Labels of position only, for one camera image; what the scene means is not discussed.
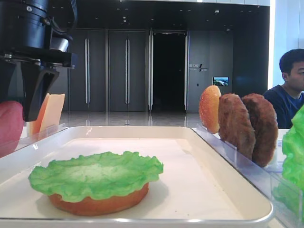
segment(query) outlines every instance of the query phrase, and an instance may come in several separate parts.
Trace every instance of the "monitor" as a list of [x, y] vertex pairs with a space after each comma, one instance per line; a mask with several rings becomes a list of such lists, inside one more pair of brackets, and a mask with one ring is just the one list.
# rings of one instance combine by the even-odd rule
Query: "monitor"
[[228, 86], [228, 77], [213, 77], [214, 86]]

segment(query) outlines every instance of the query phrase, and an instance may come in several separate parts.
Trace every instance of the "acrylic divider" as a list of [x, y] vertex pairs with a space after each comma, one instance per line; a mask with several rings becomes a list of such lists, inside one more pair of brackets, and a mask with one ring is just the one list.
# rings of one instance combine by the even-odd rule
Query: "acrylic divider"
[[245, 179], [272, 201], [275, 216], [282, 224], [288, 228], [304, 226], [303, 191], [300, 188], [282, 176], [259, 167], [237, 152], [235, 146], [220, 140], [200, 124], [197, 124], [195, 131]]
[[31, 135], [31, 136], [28, 136], [25, 138], [21, 138], [20, 140], [17, 140], [17, 141], [11, 141], [11, 142], [7, 142], [4, 144], [0, 144], [0, 159], [4, 156], [7, 156], [11, 153], [14, 153], [14, 152], [20, 150], [21, 148], [32, 145], [42, 139], [45, 139], [51, 135], [54, 135], [66, 128], [67, 128], [66, 124], [63, 123], [60, 125], [48, 127], [47, 129], [45, 129], [37, 134]]

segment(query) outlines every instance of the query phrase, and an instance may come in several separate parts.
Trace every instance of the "burger patty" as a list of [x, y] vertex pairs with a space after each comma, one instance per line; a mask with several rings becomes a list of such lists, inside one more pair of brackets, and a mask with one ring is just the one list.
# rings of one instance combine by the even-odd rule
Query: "burger patty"
[[221, 140], [236, 146], [240, 153], [252, 160], [256, 138], [248, 110], [240, 97], [235, 94], [221, 96], [218, 117]]
[[242, 101], [249, 111], [250, 122], [255, 130], [256, 144], [252, 161], [265, 167], [271, 161], [276, 149], [278, 138], [276, 112], [272, 104], [259, 94], [246, 95]]

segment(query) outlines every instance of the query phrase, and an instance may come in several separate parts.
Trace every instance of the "lettuce leaf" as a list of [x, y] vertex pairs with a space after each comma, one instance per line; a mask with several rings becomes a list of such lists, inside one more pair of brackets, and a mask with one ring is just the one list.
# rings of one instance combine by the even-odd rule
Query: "lettuce leaf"
[[[296, 113], [292, 123], [292, 128], [283, 136], [282, 150], [286, 159], [282, 176], [304, 191], [304, 106]], [[274, 188], [273, 196], [299, 216], [299, 202], [302, 197], [299, 192], [279, 184]]]
[[28, 179], [36, 191], [48, 196], [59, 194], [66, 202], [80, 202], [85, 197], [103, 200], [126, 196], [157, 181], [161, 173], [163, 164], [155, 156], [125, 151], [122, 155], [105, 152], [53, 160], [46, 168], [36, 166]]

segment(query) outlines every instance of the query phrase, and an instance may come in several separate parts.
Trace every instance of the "open doorway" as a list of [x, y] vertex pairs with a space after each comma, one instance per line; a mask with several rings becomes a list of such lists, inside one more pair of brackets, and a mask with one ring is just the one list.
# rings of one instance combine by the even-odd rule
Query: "open doorway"
[[184, 112], [186, 33], [153, 34], [153, 112]]

